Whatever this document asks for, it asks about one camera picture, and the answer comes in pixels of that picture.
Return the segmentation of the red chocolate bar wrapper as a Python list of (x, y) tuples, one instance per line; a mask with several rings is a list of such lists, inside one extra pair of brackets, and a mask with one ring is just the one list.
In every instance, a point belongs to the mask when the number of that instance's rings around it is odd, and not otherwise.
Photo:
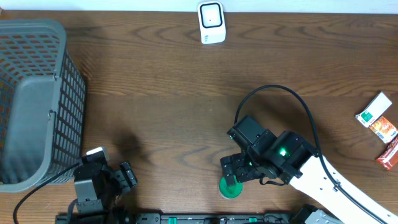
[(397, 137), (388, 145), (386, 151), (376, 161), (386, 170), (392, 170), (397, 164)]

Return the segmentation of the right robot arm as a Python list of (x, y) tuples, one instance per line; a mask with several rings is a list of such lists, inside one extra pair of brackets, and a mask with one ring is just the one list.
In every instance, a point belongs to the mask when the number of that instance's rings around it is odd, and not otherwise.
[(344, 178), (298, 134), (236, 129), (228, 133), (241, 152), (221, 158), (227, 188), (250, 180), (291, 185), (323, 205), (343, 223), (397, 223), (397, 215)]

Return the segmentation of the green lid jar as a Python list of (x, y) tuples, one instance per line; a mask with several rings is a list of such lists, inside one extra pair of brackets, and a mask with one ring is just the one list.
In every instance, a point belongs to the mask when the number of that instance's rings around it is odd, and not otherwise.
[(218, 189), (223, 198), (234, 199), (240, 196), (243, 191), (243, 184), (238, 182), (235, 176), (233, 177), (233, 184), (232, 186), (228, 186), (224, 177), (220, 179)]

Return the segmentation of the small orange box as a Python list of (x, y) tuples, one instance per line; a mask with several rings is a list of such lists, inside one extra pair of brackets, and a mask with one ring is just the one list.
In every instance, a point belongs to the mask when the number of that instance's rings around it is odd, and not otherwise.
[(385, 144), (390, 143), (397, 136), (397, 128), (383, 116), (378, 118), (369, 128)]

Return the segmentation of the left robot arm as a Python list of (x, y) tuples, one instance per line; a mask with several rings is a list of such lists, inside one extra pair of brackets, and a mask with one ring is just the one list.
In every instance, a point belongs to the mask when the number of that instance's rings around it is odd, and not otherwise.
[(123, 207), (117, 207), (117, 199), (129, 193), (137, 185), (129, 162), (123, 162), (118, 170), (106, 163), (87, 162), (74, 171), (78, 213), (67, 212), (67, 223), (134, 223), (135, 219)]

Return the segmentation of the white and green carton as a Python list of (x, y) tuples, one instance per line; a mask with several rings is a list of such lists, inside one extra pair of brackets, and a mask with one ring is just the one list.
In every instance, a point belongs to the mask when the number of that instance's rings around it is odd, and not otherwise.
[(365, 127), (370, 127), (392, 104), (392, 101), (380, 91), (367, 107), (356, 114), (355, 118)]

